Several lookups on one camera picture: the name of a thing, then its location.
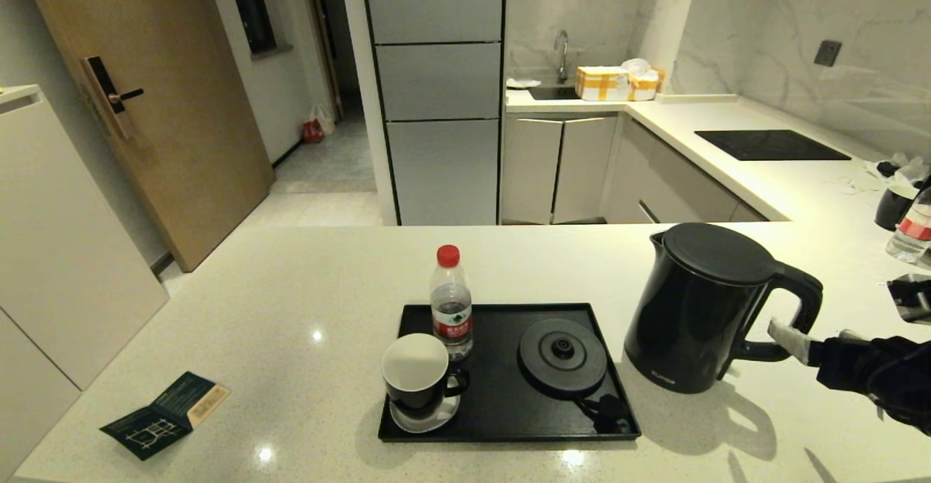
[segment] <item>floor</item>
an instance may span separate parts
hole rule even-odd
[[[268,197],[237,231],[382,225],[362,106],[358,100],[345,101],[345,117],[336,131],[322,143],[301,145],[277,166]],[[159,274],[159,281],[173,297],[192,274],[172,263]]]

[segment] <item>plastic water bottle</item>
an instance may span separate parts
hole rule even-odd
[[[916,263],[931,245],[931,188],[926,188],[912,202],[908,214],[895,227],[895,234],[885,251],[897,260]]]
[[[459,249],[445,244],[436,251],[436,270],[430,280],[433,334],[446,345],[449,360],[463,359],[472,351],[472,294],[466,271],[459,266]]]

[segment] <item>bottle label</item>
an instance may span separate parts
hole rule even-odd
[[[898,231],[916,240],[931,240],[931,217],[912,207],[905,219],[898,224]]]
[[[447,340],[458,340],[458,338],[468,336],[472,331],[472,307],[465,307],[465,310],[458,311],[456,314],[434,311],[433,330],[439,337]]]

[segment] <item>wall outlet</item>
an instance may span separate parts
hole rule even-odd
[[[841,42],[825,39],[818,47],[815,55],[815,65],[834,66],[838,52],[841,52]]]

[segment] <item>black kettle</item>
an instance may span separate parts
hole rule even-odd
[[[647,379],[697,394],[731,361],[782,361],[775,343],[745,340],[774,288],[798,295],[792,327],[808,333],[821,308],[821,283],[776,261],[758,242],[717,225],[682,223],[650,236],[656,261],[624,348]]]

